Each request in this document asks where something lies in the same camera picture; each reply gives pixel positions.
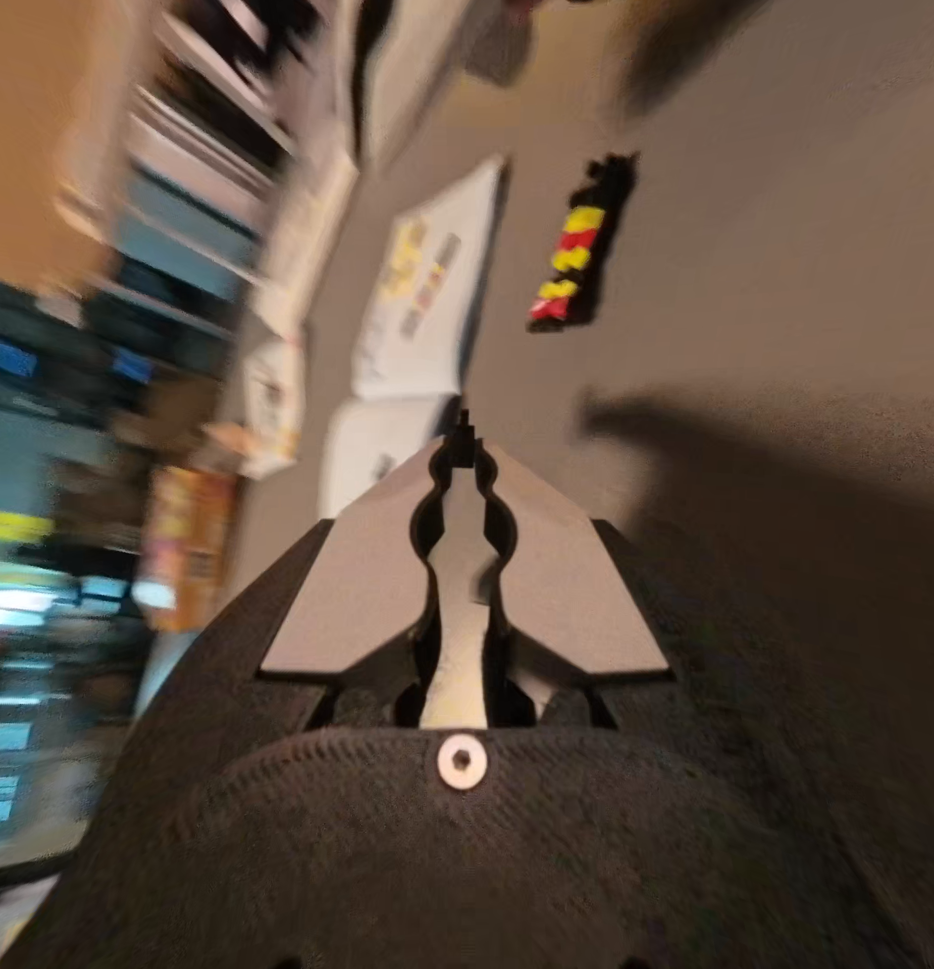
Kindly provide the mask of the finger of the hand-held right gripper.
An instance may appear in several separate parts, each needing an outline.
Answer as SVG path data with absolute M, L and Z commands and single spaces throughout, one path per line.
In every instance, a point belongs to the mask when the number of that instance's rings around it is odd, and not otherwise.
M 412 133 L 458 41 L 466 1 L 352 2 L 352 157 L 386 166 Z

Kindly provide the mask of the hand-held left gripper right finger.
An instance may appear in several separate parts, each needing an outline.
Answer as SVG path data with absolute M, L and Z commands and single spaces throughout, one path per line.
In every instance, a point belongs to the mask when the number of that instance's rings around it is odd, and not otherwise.
M 498 553 L 494 635 L 522 677 L 661 676 L 669 664 L 592 519 L 496 444 L 478 444 Z

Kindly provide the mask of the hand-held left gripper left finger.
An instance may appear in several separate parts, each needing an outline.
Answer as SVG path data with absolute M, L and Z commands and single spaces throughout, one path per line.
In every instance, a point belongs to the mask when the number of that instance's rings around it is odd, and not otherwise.
M 328 522 L 261 674 L 344 679 L 425 630 L 437 599 L 429 556 L 445 533 L 450 477 L 449 443 L 431 441 Z

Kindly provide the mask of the long red yellow lego assembly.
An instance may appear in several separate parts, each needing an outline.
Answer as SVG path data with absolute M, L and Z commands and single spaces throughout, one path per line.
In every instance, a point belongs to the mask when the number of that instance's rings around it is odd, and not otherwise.
M 551 253 L 550 274 L 526 318 L 528 333 L 560 333 L 590 324 L 604 287 L 606 262 L 638 183 L 640 153 L 590 160 Z

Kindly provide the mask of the open lego instruction booklet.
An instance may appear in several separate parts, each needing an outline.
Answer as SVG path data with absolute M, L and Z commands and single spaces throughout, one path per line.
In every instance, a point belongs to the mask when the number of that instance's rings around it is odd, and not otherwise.
M 330 418 L 317 517 L 333 518 L 436 437 L 461 409 L 508 167 L 492 156 L 396 216 Z

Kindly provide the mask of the closed lego instruction booklet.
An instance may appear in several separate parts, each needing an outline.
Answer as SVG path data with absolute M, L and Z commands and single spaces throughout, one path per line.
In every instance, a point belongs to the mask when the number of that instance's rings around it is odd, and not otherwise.
M 241 473 L 262 480 L 296 464 L 305 413 L 302 346 L 272 335 L 242 364 L 246 456 Z

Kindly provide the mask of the brown cardboard box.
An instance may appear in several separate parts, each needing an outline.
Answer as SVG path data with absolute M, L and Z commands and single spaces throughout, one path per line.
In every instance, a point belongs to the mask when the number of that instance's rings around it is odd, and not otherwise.
M 216 614 L 236 485 L 218 471 L 152 474 L 132 597 L 155 632 L 192 632 Z

